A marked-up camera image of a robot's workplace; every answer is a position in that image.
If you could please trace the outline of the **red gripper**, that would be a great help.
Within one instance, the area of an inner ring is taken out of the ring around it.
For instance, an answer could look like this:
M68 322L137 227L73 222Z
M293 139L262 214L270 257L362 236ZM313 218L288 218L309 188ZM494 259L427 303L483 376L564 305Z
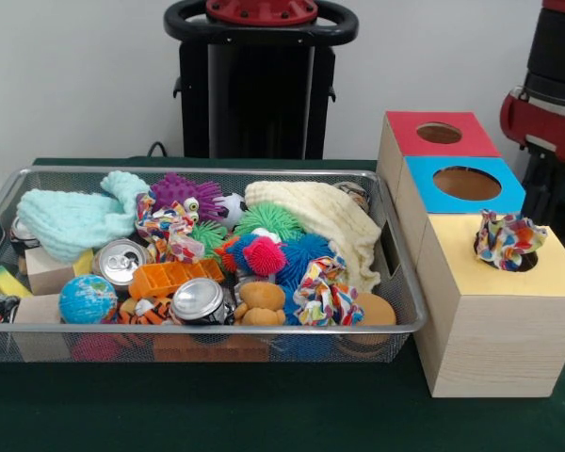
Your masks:
M501 130L527 147L534 144L553 152L547 157L549 203L557 203L565 182L565 105L556 105L511 91L500 110ZM531 149L525 175L526 201L537 202L545 187L545 153Z

